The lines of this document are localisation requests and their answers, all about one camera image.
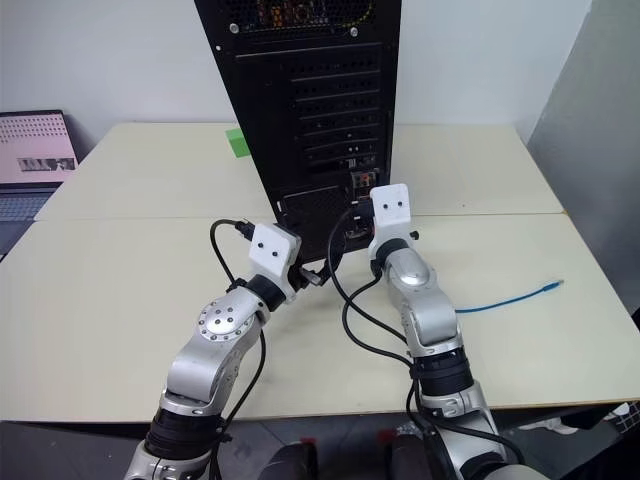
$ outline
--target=black computer case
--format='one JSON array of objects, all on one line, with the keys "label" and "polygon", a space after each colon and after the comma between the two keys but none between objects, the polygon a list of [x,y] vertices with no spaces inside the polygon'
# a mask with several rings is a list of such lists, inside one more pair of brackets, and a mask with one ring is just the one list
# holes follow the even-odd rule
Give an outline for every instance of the black computer case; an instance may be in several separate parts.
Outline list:
[{"label": "black computer case", "polygon": [[[400,1],[195,3],[276,218],[321,259],[350,202],[389,183]],[[372,228],[349,223],[346,249]]]}]

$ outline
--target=laptop keyboard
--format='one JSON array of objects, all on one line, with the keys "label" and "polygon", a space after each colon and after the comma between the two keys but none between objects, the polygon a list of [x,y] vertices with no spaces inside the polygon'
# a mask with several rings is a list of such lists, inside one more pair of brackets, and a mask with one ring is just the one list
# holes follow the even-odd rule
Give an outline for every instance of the laptop keyboard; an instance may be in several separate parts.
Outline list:
[{"label": "laptop keyboard", "polygon": [[625,434],[640,424],[640,402],[629,403],[629,413],[612,420],[618,432]]},{"label": "laptop keyboard", "polygon": [[32,220],[48,198],[48,195],[0,196],[0,222]]}]

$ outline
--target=white wall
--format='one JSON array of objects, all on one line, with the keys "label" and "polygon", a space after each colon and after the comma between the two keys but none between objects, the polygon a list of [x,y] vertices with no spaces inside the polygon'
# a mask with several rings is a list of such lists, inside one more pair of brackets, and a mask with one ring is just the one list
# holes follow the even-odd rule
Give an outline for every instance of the white wall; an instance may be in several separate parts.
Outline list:
[{"label": "white wall", "polygon": [[529,149],[633,312],[640,308],[640,2],[593,5]]},{"label": "white wall", "polygon": [[[5,109],[232,120],[191,0],[1,0]],[[527,139],[591,0],[404,0],[401,123],[514,123]]]}]

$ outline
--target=ventilation grille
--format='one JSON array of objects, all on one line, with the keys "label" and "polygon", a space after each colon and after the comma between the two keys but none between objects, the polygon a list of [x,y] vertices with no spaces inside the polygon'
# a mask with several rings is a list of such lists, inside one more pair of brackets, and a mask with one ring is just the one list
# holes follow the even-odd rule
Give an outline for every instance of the ventilation grille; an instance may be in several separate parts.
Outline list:
[{"label": "ventilation grille", "polygon": [[290,78],[299,162],[309,173],[375,167],[385,139],[380,63],[378,47],[282,63]]},{"label": "ventilation grille", "polygon": [[303,258],[315,256],[327,248],[327,237],[318,232],[330,232],[333,225],[349,206],[347,197],[338,187],[285,196],[282,200],[285,223],[304,239]]},{"label": "ventilation grille", "polygon": [[375,20],[376,0],[220,0],[237,33],[335,32]]}]

